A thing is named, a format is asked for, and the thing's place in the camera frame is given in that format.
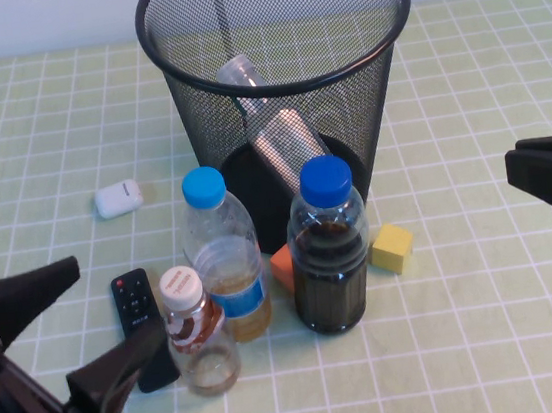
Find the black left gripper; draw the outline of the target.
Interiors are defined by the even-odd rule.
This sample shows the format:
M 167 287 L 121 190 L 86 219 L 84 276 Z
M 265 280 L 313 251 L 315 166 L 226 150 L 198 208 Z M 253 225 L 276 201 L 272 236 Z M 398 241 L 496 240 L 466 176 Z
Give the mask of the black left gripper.
M 77 258 L 0 279 L 0 341 L 9 347 L 79 280 Z M 134 386 L 149 393 L 174 381 L 166 332 L 146 320 L 117 346 L 66 376 L 71 413 L 122 413 Z M 0 413 L 66 413 L 65 405 L 0 352 Z

